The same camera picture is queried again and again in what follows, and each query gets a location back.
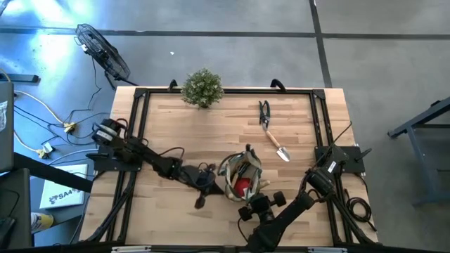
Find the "black fan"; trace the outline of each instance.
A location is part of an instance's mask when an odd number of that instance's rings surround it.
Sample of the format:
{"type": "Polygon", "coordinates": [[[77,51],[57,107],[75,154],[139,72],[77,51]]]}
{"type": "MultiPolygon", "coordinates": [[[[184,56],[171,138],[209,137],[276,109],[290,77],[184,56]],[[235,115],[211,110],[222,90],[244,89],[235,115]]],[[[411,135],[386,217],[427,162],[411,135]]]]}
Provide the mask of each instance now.
{"type": "Polygon", "coordinates": [[[77,26],[75,33],[77,34],[77,38],[83,51],[92,56],[92,58],[105,70],[105,76],[112,89],[115,90],[115,87],[108,74],[112,75],[117,81],[124,81],[137,86],[137,84],[127,80],[131,72],[122,57],[120,57],[117,49],[97,30],[88,24],[81,24],[77,26]]]}

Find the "white cable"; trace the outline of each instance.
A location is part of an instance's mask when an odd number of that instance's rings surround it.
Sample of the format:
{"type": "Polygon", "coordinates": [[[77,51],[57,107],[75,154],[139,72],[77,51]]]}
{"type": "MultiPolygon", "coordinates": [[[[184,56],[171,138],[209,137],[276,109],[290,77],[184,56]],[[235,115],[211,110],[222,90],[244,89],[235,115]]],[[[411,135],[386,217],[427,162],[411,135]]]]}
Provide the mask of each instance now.
{"type": "Polygon", "coordinates": [[[23,143],[22,140],[20,140],[19,136],[15,133],[15,131],[14,131],[14,136],[19,141],[19,143],[22,144],[22,146],[26,147],[27,149],[29,149],[33,152],[37,152],[37,150],[32,149],[32,148],[28,147],[27,145],[25,145],[25,143],[23,143]]]}
{"type": "Polygon", "coordinates": [[[6,79],[8,80],[8,82],[11,82],[11,78],[9,78],[8,74],[6,74],[5,70],[3,70],[2,68],[0,68],[0,71],[3,72],[3,74],[5,75],[6,79]]]}
{"type": "Polygon", "coordinates": [[[29,96],[30,98],[33,98],[37,102],[41,103],[55,117],[55,119],[58,120],[58,122],[60,122],[61,124],[64,124],[64,122],[62,122],[60,119],[58,119],[58,117],[50,110],[50,108],[46,104],[44,104],[44,102],[40,101],[39,99],[35,98],[32,95],[29,95],[26,92],[23,92],[23,91],[14,91],[14,92],[22,93],[22,94],[24,94],[26,96],[29,96]]]}
{"type": "Polygon", "coordinates": [[[88,149],[88,150],[78,150],[78,151],[75,151],[75,152],[72,152],[72,153],[68,153],[66,155],[63,155],[62,157],[56,158],[54,161],[50,162],[47,165],[52,165],[53,163],[63,159],[64,157],[68,157],[69,155],[75,155],[75,154],[78,154],[78,153],[91,152],[91,151],[98,151],[98,149],[92,148],[92,149],[88,149]]]}

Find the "red object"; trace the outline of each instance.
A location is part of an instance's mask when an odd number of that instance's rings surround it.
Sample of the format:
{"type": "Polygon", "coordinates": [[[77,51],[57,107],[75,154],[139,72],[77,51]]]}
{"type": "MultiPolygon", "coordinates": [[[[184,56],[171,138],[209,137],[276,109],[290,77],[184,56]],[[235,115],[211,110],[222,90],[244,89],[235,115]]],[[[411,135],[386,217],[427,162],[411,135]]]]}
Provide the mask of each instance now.
{"type": "Polygon", "coordinates": [[[234,190],[241,196],[244,196],[244,189],[248,188],[250,185],[250,179],[248,178],[242,178],[236,181],[236,184],[234,185],[234,190]]]}

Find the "metal trowel blade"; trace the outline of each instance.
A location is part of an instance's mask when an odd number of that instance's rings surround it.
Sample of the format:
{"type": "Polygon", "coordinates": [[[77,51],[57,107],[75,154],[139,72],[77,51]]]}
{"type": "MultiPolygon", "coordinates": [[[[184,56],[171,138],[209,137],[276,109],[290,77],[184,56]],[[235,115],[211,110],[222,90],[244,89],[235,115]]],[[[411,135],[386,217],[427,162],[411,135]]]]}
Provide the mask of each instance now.
{"type": "Polygon", "coordinates": [[[283,159],[285,162],[289,162],[290,160],[290,156],[289,156],[289,152],[285,147],[281,147],[279,148],[276,153],[278,154],[279,157],[281,157],[281,159],[283,159]]]}

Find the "pruning shears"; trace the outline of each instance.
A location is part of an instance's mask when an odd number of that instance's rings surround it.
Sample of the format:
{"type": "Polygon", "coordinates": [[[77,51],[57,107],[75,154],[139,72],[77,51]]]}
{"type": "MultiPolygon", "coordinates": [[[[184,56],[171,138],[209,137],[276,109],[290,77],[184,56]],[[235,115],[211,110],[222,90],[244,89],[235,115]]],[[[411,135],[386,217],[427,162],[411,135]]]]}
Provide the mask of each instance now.
{"type": "Polygon", "coordinates": [[[262,124],[263,130],[267,131],[267,127],[269,127],[270,122],[270,105],[267,100],[264,101],[264,104],[259,101],[259,124],[262,124]]]}

